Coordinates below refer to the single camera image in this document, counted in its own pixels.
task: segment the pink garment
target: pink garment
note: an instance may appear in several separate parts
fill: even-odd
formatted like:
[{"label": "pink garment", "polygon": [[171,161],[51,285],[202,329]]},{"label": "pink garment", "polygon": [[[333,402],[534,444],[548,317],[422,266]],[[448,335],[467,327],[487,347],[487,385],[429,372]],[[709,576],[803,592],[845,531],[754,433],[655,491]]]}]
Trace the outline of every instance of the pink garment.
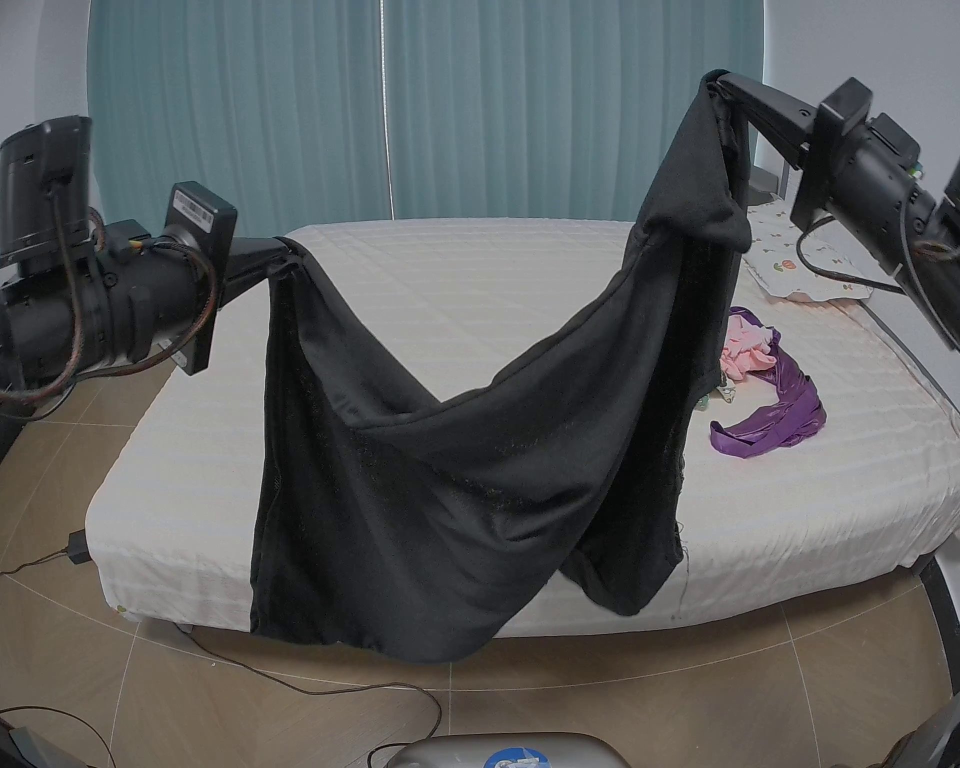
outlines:
[{"label": "pink garment", "polygon": [[727,378],[742,381],[747,371],[768,371],[777,364],[770,354],[773,328],[748,323],[739,315],[727,321],[727,340],[720,354],[720,368]]}]

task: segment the curtain pleat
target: curtain pleat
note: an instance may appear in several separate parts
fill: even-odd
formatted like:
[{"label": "curtain pleat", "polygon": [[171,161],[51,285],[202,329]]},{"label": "curtain pleat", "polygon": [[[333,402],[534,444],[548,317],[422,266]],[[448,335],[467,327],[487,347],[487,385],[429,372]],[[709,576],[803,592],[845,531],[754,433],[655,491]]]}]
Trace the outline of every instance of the curtain pleat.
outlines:
[{"label": "curtain pleat", "polygon": [[703,74],[762,74],[762,0],[384,10],[397,217],[632,220]]},{"label": "curtain pleat", "polygon": [[390,218],[377,0],[93,0],[88,45],[110,220],[157,232],[183,180],[241,235]]}]

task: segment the bed leg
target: bed leg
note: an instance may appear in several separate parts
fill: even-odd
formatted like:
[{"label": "bed leg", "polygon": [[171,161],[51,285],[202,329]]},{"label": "bed leg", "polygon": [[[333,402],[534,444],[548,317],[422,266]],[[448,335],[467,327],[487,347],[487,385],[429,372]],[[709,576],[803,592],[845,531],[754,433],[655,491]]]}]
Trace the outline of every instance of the bed leg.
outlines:
[{"label": "bed leg", "polygon": [[910,566],[910,573],[917,578],[920,578],[920,574],[923,572],[924,568],[933,562],[933,554],[933,552],[927,552],[925,555],[921,555],[919,558],[917,558],[917,561]]}]

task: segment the black robotic arm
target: black robotic arm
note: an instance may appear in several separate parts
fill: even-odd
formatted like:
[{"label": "black robotic arm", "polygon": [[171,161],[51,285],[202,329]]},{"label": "black robotic arm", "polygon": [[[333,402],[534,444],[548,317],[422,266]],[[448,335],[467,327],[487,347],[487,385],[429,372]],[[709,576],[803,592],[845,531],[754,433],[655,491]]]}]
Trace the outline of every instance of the black robotic arm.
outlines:
[{"label": "black robotic arm", "polygon": [[[735,74],[722,96],[803,170],[791,219],[804,236],[837,220],[960,348],[960,165],[937,205],[917,184],[920,147],[851,78],[818,107]],[[0,144],[0,405],[33,406],[78,381],[134,373],[175,357],[188,372],[209,358],[216,310],[268,276],[296,268],[283,238],[234,238],[236,209],[196,182],[174,186],[163,232],[128,220],[89,233],[91,123],[64,117]],[[826,270],[810,265],[825,276]],[[150,354],[154,344],[163,352]]]}]

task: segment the mattress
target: mattress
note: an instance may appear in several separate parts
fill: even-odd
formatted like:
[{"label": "mattress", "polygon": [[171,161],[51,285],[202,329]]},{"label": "mattress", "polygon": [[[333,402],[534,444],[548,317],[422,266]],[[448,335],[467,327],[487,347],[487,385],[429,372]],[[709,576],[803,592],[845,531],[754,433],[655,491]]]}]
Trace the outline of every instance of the mattress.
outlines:
[{"label": "mattress", "polygon": [[[755,248],[790,238],[777,205],[753,209]],[[358,317],[441,399],[489,384],[607,284],[629,224],[429,220],[306,227],[291,237]],[[263,462],[268,289],[227,306],[209,369],[177,370],[90,503],[86,532],[107,601],[130,617],[248,632]],[[560,574],[505,636],[624,632],[746,612],[910,565],[960,524],[954,412],[859,305],[768,298],[741,272],[734,303],[782,334],[828,421],[752,459],[709,444],[708,425],[776,401],[756,380],[696,412],[677,512],[687,552],[636,616],[593,605]]]}]

